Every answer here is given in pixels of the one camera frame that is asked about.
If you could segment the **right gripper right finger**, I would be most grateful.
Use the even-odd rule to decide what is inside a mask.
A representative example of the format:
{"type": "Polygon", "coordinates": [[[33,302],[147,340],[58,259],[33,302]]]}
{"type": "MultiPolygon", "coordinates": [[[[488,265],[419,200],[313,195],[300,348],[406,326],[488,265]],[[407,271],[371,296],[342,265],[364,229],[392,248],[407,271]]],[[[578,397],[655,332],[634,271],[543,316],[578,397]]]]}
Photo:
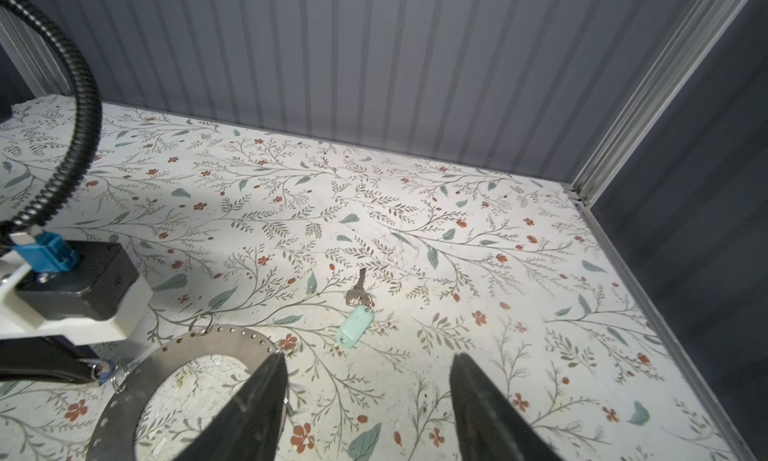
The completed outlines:
{"type": "Polygon", "coordinates": [[[450,390],[463,460],[558,460],[467,353],[454,356],[450,390]]]}

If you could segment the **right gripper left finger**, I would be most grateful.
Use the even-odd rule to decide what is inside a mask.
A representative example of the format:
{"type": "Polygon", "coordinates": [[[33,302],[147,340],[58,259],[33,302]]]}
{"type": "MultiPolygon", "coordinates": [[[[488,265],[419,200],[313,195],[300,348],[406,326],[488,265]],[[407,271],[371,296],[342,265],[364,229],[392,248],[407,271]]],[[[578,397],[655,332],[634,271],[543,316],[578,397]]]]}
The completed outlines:
{"type": "Polygon", "coordinates": [[[285,417],[288,371],[273,353],[243,384],[179,460],[274,460],[285,417]]]}

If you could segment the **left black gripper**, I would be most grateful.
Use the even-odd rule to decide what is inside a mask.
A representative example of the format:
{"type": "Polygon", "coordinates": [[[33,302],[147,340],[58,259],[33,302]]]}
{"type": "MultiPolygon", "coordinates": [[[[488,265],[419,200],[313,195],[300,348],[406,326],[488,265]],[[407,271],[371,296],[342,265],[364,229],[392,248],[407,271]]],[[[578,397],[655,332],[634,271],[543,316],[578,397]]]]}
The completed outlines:
{"type": "Polygon", "coordinates": [[[1,341],[1,381],[45,381],[85,384],[92,381],[85,363],[98,355],[62,336],[1,341]]]}

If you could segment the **green-capped key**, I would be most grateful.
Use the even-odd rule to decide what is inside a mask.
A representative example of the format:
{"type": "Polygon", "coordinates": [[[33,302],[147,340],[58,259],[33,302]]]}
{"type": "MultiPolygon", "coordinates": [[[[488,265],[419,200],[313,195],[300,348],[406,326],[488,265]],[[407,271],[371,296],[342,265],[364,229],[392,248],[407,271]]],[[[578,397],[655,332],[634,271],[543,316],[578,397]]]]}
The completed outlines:
{"type": "Polygon", "coordinates": [[[336,342],[344,349],[354,347],[374,319],[373,300],[364,287],[366,273],[367,269],[361,268],[357,282],[345,294],[345,304],[352,307],[352,311],[336,332],[336,342]]]}

